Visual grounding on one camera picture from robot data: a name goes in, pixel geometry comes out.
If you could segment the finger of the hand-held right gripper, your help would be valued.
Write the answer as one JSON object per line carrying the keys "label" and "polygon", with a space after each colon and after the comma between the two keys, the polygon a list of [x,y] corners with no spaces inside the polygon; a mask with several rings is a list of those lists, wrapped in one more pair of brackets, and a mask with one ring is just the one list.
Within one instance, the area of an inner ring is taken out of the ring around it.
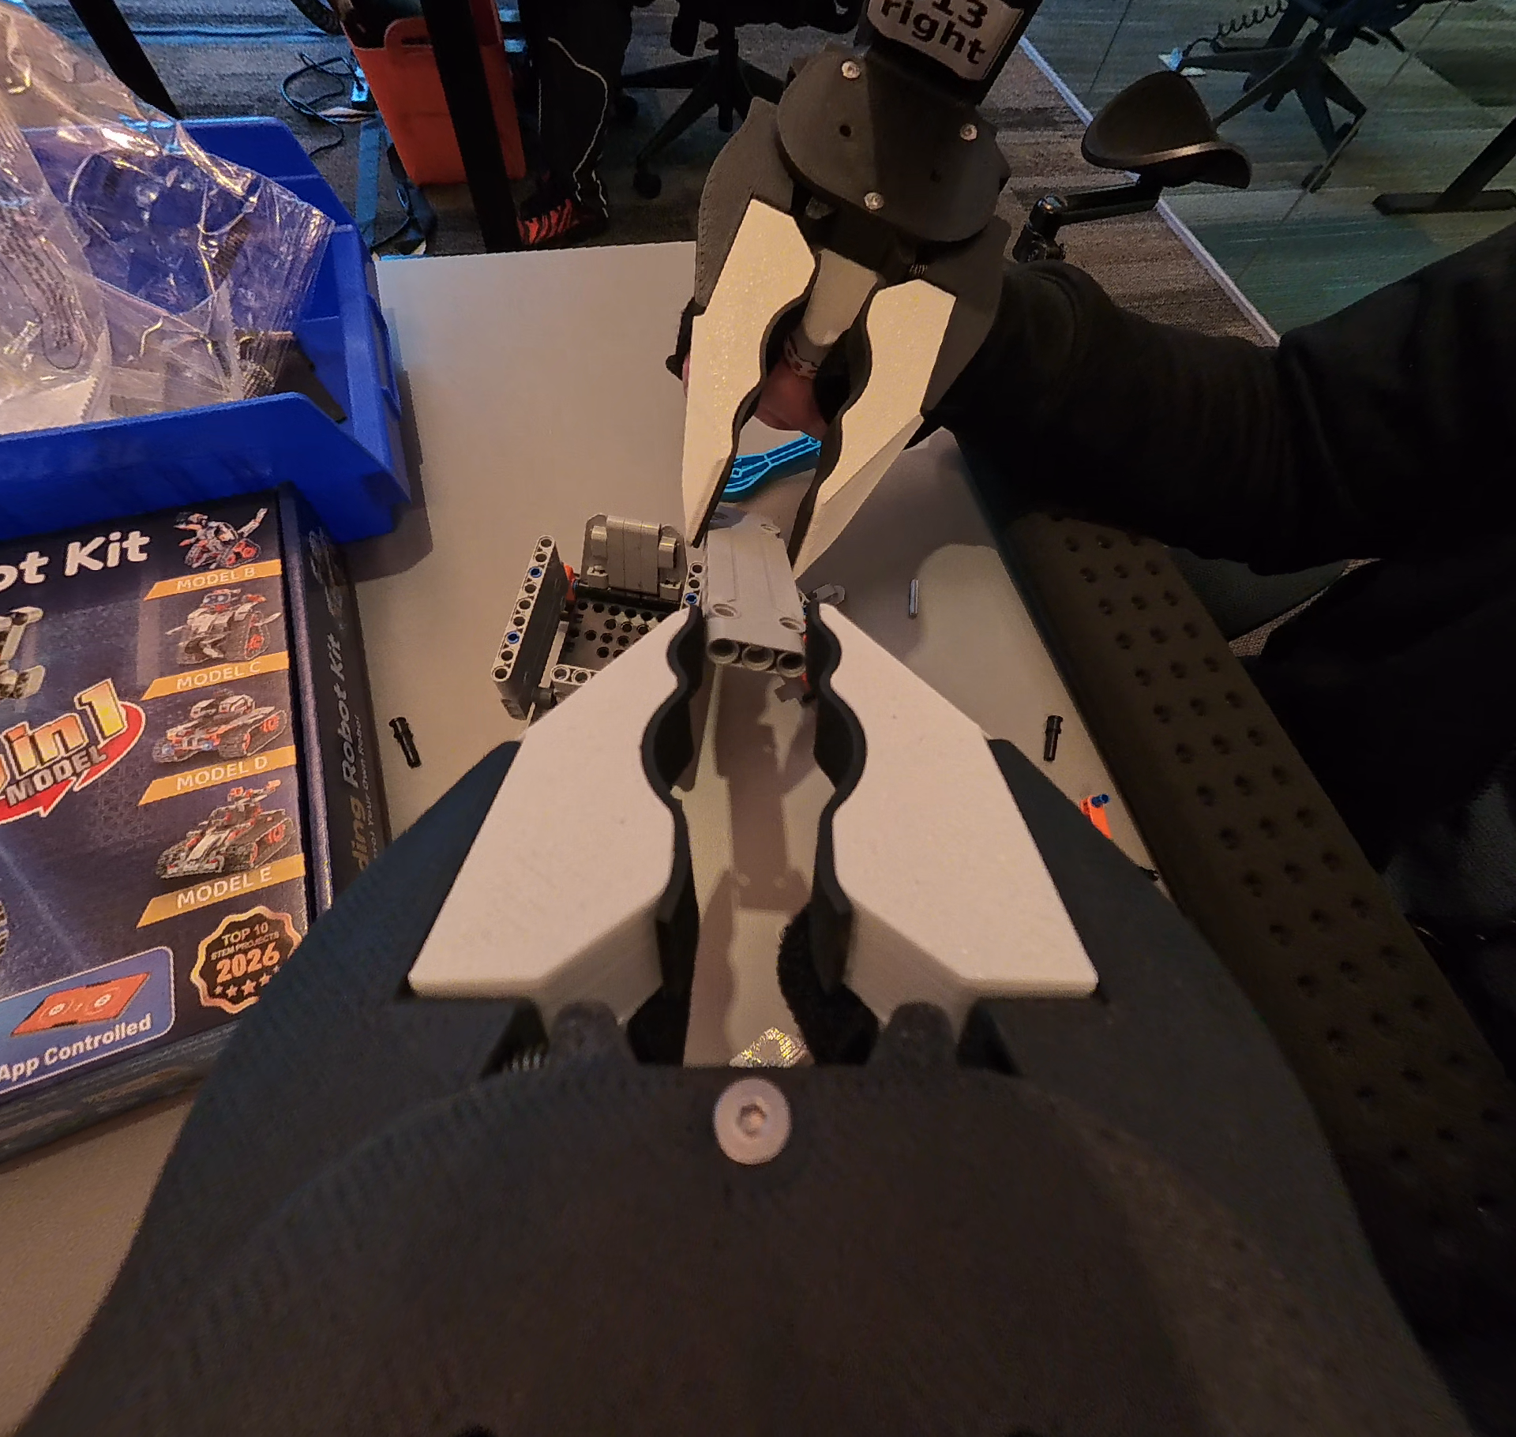
{"label": "finger of the hand-held right gripper", "polygon": [[926,279],[871,296],[847,335],[852,397],[825,434],[818,473],[792,529],[796,574],[845,532],[926,410],[982,346],[996,301],[999,274],[966,298]]}
{"label": "finger of the hand-held right gripper", "polygon": [[767,378],[769,336],[813,283],[818,257],[796,217],[749,201],[712,301],[693,323],[683,495],[687,542],[703,542],[741,424]]}

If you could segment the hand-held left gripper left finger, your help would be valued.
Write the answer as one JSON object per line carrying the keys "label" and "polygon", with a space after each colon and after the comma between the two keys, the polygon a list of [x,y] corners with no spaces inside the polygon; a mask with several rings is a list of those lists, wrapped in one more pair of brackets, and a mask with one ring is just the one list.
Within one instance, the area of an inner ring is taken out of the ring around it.
{"label": "hand-held left gripper left finger", "polygon": [[697,609],[661,620],[531,727],[410,973],[423,997],[604,1002],[632,1040],[685,1040],[697,956],[673,786],[697,753]]}

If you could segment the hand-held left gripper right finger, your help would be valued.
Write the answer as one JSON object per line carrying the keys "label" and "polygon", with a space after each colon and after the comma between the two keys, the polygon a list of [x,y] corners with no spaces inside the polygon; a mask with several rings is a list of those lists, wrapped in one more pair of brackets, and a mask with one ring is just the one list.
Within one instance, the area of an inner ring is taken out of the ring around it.
{"label": "hand-held left gripper right finger", "polygon": [[804,911],[804,1038],[869,1046],[912,1003],[1073,997],[1097,973],[1021,818],[1018,752],[832,605],[810,605],[813,758],[831,782]]}

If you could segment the long light grey building block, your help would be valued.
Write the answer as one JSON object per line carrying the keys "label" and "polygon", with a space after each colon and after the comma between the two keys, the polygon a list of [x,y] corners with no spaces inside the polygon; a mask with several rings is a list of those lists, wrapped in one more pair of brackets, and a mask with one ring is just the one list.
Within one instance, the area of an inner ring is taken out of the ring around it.
{"label": "long light grey building block", "polygon": [[804,699],[801,594],[780,527],[752,507],[713,513],[693,568],[708,671],[685,794],[699,906],[685,1062],[800,1063],[779,952],[810,897],[825,793]]}

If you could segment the grey building kit robot assembly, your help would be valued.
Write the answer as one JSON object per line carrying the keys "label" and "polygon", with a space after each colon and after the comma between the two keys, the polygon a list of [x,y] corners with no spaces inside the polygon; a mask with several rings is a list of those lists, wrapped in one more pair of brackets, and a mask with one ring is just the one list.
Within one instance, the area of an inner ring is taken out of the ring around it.
{"label": "grey building kit robot assembly", "polygon": [[578,568],[542,536],[494,667],[505,710],[531,721],[562,704],[701,594],[703,562],[687,565],[687,544],[669,523],[589,517]]}

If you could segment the blue plastic bin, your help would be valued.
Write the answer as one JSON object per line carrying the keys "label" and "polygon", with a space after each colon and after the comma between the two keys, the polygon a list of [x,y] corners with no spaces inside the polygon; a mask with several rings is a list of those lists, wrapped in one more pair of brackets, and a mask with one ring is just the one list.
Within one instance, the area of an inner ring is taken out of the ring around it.
{"label": "blue plastic bin", "polygon": [[41,536],[295,482],[335,539],[382,536],[410,501],[410,481],[371,251],[282,122],[191,119],[185,128],[209,154],[275,178],[335,219],[295,332],[344,419],[304,393],[284,393],[4,436],[2,533]]}

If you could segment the person's right forearm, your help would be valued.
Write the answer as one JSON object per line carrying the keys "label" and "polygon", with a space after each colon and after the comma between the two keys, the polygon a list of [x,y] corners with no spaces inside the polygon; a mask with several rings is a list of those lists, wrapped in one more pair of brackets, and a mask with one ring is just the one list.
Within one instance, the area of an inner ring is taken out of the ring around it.
{"label": "person's right forearm", "polygon": [[1013,263],[928,414],[1041,509],[1257,571],[1513,523],[1515,231],[1260,346]]}

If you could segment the blue curved building piece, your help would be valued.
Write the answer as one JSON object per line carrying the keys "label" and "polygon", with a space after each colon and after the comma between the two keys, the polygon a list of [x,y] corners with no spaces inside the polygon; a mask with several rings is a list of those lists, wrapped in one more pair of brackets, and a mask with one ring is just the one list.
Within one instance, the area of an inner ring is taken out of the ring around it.
{"label": "blue curved building piece", "polygon": [[769,482],[810,473],[816,469],[819,451],[823,444],[816,438],[793,438],[763,451],[740,454],[732,461],[721,498],[750,498]]}

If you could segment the black saddle stool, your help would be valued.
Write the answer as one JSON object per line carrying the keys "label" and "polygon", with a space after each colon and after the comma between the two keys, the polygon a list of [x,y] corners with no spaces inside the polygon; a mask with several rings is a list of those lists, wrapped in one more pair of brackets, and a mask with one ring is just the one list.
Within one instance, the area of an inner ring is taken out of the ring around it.
{"label": "black saddle stool", "polygon": [[1083,159],[1136,180],[1073,194],[1045,194],[1018,236],[1018,263],[1063,259],[1064,226],[1153,212],[1168,188],[1211,182],[1247,188],[1254,166],[1243,148],[1223,139],[1192,83],[1157,71],[1125,89],[1088,125]]}

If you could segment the black perforated mat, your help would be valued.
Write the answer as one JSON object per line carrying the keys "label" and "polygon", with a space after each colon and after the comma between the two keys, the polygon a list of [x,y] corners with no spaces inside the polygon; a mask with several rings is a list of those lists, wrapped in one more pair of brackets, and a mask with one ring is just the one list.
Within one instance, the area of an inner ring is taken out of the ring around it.
{"label": "black perforated mat", "polygon": [[1007,557],[1179,908],[1291,1062],[1385,1278],[1513,1432],[1515,1087],[1164,547],[1078,520]]}

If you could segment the blue robot kit box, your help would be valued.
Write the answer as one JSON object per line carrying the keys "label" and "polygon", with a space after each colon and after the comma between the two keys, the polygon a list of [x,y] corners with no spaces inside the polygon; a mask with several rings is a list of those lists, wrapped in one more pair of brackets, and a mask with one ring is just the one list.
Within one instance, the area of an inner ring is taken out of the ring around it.
{"label": "blue robot kit box", "polygon": [[4,544],[2,1157],[200,1077],[386,845],[295,488]]}

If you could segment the orange storage box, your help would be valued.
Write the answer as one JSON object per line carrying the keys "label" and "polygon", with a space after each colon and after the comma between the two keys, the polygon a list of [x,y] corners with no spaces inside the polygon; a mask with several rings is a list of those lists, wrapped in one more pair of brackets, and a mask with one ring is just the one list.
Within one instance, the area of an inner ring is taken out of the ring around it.
{"label": "orange storage box", "polygon": [[[471,0],[471,13],[505,172],[521,180],[527,176],[527,159],[500,10],[496,0]],[[465,182],[465,165],[425,20],[415,15],[389,24],[385,44],[356,48],[356,60],[363,68],[410,180],[422,186]]]}

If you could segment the bundle of clear plastic bags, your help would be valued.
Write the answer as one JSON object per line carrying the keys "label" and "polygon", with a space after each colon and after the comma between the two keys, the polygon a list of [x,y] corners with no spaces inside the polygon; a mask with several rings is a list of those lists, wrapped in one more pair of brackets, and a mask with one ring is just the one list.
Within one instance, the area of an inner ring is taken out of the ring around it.
{"label": "bundle of clear plastic bags", "polygon": [[272,393],[332,231],[2,0],[2,431]]}

